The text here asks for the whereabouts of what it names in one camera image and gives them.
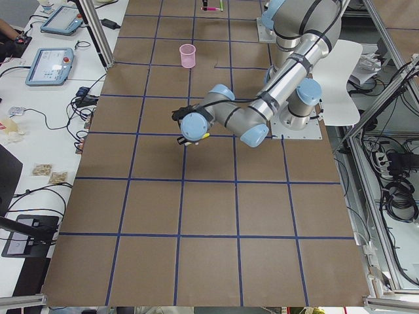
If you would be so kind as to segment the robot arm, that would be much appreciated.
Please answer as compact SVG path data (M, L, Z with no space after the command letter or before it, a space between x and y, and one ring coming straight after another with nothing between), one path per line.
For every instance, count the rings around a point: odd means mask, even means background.
M219 123L247 146L257 147L268 135L268 122L293 94L309 107L316 105L320 95L301 88L314 85L308 75L336 45L343 8L342 1L268 1L261 19L276 35L278 53L266 84L247 107L240 107L232 91L217 84L200 103L174 111L172 120L181 131L177 142L198 143Z

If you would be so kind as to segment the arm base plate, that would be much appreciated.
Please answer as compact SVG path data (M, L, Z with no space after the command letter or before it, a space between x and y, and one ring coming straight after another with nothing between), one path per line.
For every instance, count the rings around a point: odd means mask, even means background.
M274 43L276 34L273 29L273 21L265 20L261 17L256 19L258 40L260 43Z
M308 116L297 117L289 111L289 102L284 103L274 117L270 120L270 129L273 138L293 140L322 140L317 113L311 106Z

